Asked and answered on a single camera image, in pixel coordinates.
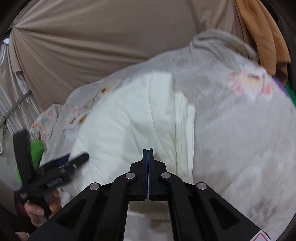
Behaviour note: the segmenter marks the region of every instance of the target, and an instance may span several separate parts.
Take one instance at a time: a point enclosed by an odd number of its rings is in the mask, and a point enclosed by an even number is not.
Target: label sticker
[[[262,230],[260,230],[255,235],[255,237],[251,239],[251,241],[270,241],[270,239],[268,238],[268,236]]]

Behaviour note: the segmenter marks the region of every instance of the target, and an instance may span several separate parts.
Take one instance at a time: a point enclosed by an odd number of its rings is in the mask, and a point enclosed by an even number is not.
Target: white comforter
[[[135,76],[93,107],[71,151],[90,159],[63,190],[76,196],[92,182],[111,183],[149,148],[169,172],[193,183],[194,116],[194,105],[173,91],[171,74]]]

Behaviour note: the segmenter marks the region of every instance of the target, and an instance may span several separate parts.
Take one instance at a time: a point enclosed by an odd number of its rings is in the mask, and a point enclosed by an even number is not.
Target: tan curtain
[[[32,0],[14,21],[9,50],[46,109],[209,28],[242,38],[233,0]]]

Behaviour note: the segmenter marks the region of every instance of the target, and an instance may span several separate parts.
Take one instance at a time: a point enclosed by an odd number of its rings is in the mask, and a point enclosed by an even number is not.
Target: pink flower print
[[[264,95],[270,95],[271,92],[272,92],[272,86],[270,84],[264,84],[263,87],[262,87],[262,94]]]
[[[237,85],[236,87],[234,87],[233,89],[235,92],[237,93],[242,93],[244,92],[243,88],[240,85]]]

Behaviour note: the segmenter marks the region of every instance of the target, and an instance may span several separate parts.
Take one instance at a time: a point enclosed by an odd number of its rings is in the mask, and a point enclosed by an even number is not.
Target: silver rivet
[[[126,174],[127,179],[133,179],[135,176],[136,175],[134,173],[132,173],[132,172],[129,172],[129,173]]]
[[[91,190],[98,190],[99,189],[99,187],[100,187],[100,185],[98,184],[98,183],[92,183],[90,186],[89,186],[89,188],[91,189]]]
[[[200,190],[205,190],[207,188],[207,184],[205,183],[198,183],[197,188]]]
[[[169,174],[168,172],[163,172],[163,173],[161,174],[161,177],[162,177],[162,178],[165,178],[165,179],[168,179],[168,178],[170,178],[170,174]]]

